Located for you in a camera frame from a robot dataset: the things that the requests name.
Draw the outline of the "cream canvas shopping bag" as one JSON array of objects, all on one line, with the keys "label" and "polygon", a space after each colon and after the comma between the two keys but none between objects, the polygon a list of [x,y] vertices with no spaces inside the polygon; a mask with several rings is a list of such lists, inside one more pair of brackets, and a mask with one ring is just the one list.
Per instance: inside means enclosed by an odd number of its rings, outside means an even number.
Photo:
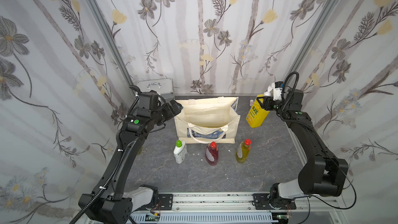
[{"label": "cream canvas shopping bag", "polygon": [[177,137],[188,144],[234,144],[240,115],[238,97],[178,100],[181,113],[175,120]]}]

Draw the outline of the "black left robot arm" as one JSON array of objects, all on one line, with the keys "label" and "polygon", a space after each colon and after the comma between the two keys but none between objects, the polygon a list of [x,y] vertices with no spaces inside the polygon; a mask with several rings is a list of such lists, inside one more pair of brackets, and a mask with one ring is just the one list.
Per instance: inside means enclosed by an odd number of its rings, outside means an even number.
[{"label": "black left robot arm", "polygon": [[124,188],[134,160],[154,126],[174,118],[182,109],[175,100],[160,104],[158,100],[140,98],[138,107],[124,119],[116,134],[117,150],[102,178],[90,194],[80,197],[81,210],[72,224],[83,215],[104,224],[127,223],[133,212],[133,200],[124,197]]}]

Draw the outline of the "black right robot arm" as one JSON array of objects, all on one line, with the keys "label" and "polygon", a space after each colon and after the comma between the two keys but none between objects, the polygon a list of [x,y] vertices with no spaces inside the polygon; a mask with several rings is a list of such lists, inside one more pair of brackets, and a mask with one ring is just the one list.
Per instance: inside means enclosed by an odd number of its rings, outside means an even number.
[{"label": "black right robot arm", "polygon": [[281,208],[297,198],[310,196],[338,197],[341,195],[349,169],[344,159],[337,158],[322,141],[308,113],[301,111],[298,99],[288,103],[258,96],[256,102],[266,111],[275,111],[294,133],[306,155],[306,164],[297,179],[275,183],[269,192],[268,203]]}]

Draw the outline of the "large yellow pump soap bottle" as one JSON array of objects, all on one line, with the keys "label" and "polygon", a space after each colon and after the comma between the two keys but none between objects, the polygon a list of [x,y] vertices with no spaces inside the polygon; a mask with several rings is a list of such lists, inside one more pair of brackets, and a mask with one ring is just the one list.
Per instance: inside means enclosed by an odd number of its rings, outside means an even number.
[{"label": "large yellow pump soap bottle", "polygon": [[[258,96],[268,96],[268,94],[264,92],[263,94],[257,95],[257,97]],[[260,107],[259,103],[256,101],[256,98],[254,99],[254,104],[253,106],[251,106],[249,113],[246,116],[246,120],[252,128],[257,128],[261,126],[263,121],[269,114],[269,111],[265,111]]]}]

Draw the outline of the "white bottle green cap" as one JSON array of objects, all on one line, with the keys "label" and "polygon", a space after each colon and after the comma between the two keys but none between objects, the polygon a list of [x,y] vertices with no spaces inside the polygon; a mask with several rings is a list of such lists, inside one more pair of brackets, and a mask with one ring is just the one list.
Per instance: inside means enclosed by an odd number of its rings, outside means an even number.
[{"label": "white bottle green cap", "polygon": [[174,154],[176,163],[182,164],[188,154],[186,142],[177,140],[173,154]]}]

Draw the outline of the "yellow-green bottle red cap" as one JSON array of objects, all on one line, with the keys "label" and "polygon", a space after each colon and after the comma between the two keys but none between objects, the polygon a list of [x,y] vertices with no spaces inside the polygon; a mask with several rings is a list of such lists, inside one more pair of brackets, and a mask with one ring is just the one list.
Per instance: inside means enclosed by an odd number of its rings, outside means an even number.
[{"label": "yellow-green bottle red cap", "polygon": [[251,140],[246,139],[241,142],[236,150],[235,158],[238,163],[244,163],[247,160],[251,150]]}]

